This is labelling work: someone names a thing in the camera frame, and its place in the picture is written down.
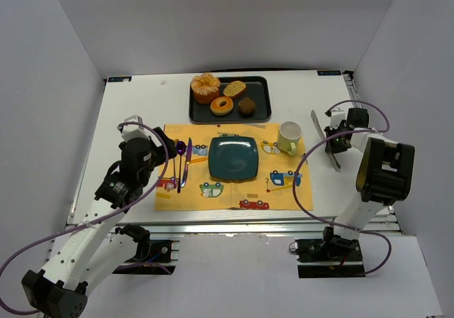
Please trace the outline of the sliced seeded bread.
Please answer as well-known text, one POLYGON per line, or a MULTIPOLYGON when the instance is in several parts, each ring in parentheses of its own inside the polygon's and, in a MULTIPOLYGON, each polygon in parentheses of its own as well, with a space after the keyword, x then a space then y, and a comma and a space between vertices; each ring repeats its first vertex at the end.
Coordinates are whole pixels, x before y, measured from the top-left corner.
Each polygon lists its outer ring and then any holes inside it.
POLYGON ((243 95, 246 91, 246 83, 236 80, 226 85, 223 90, 223 95, 235 99, 243 95))

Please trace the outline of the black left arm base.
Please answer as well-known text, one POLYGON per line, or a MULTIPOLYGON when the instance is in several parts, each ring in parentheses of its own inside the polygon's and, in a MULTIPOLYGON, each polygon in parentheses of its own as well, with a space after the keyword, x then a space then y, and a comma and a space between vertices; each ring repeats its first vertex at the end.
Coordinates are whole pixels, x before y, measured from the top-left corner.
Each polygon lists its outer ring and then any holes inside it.
POLYGON ((109 243, 117 236, 133 239, 135 255, 124 261, 115 271, 117 275, 171 275, 179 258, 179 241, 152 238, 151 233, 136 224, 118 226, 110 234, 109 243))

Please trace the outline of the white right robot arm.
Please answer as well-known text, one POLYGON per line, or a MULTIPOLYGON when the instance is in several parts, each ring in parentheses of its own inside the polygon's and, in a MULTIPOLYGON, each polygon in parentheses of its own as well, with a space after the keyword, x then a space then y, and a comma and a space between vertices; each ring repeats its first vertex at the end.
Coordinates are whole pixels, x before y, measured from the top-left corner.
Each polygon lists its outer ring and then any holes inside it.
POLYGON ((376 131, 361 133, 369 127, 367 109, 350 108, 339 114, 326 113, 330 124, 327 137, 342 136, 326 143, 325 152, 336 170, 340 170, 335 155, 355 148, 362 160, 355 181, 358 192, 347 208, 323 231, 321 250, 328 258, 346 256, 358 244, 360 231, 383 207, 403 201, 409 195, 414 167, 415 147, 397 143, 376 131))

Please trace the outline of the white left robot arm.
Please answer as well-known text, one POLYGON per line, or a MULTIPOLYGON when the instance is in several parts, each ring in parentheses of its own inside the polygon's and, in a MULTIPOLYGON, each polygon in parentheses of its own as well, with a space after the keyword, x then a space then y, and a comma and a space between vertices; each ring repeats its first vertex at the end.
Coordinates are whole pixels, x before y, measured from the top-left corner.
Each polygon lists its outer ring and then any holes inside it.
POLYGON ((149 250, 150 233, 129 224, 107 246, 103 241, 132 205, 144 195, 152 171, 176 156, 175 142, 156 127, 155 145, 133 122, 119 126, 121 159, 107 172, 90 209, 63 247, 38 271, 29 270, 22 286, 29 304, 48 317, 79 317, 89 294, 122 263, 149 250))

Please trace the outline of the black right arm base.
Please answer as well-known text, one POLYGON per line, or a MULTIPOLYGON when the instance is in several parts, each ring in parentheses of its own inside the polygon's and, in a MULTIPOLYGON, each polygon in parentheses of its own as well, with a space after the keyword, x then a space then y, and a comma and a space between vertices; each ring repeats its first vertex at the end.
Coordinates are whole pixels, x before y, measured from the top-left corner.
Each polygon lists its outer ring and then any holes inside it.
POLYGON ((365 268, 358 241, 352 248, 328 246, 321 238, 296 239, 289 252, 297 257, 300 279, 363 278, 365 268))

